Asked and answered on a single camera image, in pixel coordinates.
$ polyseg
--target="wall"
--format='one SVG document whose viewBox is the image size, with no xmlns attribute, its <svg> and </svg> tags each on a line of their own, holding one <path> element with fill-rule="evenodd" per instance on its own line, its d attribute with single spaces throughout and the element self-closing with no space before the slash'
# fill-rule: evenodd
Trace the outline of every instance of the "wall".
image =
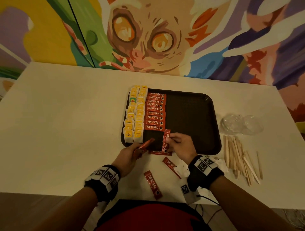
<svg viewBox="0 0 305 231">
<path fill-rule="evenodd" d="M 1 96 L 31 60 L 274 85 L 305 133 L 303 0 L 5 0 Z"/>
</svg>

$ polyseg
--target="tray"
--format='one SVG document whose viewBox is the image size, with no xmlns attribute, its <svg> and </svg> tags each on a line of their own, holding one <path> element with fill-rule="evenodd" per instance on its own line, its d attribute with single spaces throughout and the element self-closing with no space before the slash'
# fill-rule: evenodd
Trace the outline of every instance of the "tray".
<svg viewBox="0 0 305 231">
<path fill-rule="evenodd" d="M 216 155 L 221 150 L 221 140 L 212 99 L 200 93 L 168 91 L 160 89 L 148 89 L 148 92 L 162 93 L 167 95 L 165 105 L 165 128 L 171 133 L 180 132 L 190 135 L 195 149 L 201 155 Z M 125 147 L 130 143 L 125 143 L 123 135 L 121 141 Z M 155 138 L 148 149 L 161 151 L 164 132 L 144 130 L 143 141 Z"/>
</svg>

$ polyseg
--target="orange eye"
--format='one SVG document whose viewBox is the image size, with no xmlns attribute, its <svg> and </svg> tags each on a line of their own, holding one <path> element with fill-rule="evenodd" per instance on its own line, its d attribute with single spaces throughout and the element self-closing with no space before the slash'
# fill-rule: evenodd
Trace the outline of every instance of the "orange eye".
<svg viewBox="0 0 305 231">
<path fill-rule="evenodd" d="M 113 20 L 113 27 L 116 35 L 123 41 L 129 42 L 134 39 L 135 31 L 125 17 L 118 17 Z"/>
<path fill-rule="evenodd" d="M 156 34 L 152 39 L 152 47 L 156 52 L 164 52 L 173 45 L 173 37 L 169 33 Z"/>
</svg>

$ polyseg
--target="wooden floor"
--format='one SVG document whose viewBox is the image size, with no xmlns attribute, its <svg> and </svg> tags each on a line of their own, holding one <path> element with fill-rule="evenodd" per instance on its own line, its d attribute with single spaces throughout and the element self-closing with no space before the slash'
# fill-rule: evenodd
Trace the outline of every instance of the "wooden floor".
<svg viewBox="0 0 305 231">
<path fill-rule="evenodd" d="M 31 194 L 0 193 L 0 230 L 1 231 L 28 231 L 50 215 L 69 197 L 45 196 Z M 204 205 L 203 219 L 207 222 L 213 213 L 220 207 Z M 274 209 L 280 216 L 284 217 L 281 209 Z M 84 228 L 86 231 L 93 231 L 101 214 L 94 210 Z M 218 212 L 209 223 L 213 231 L 236 230 L 224 211 Z"/>
</svg>

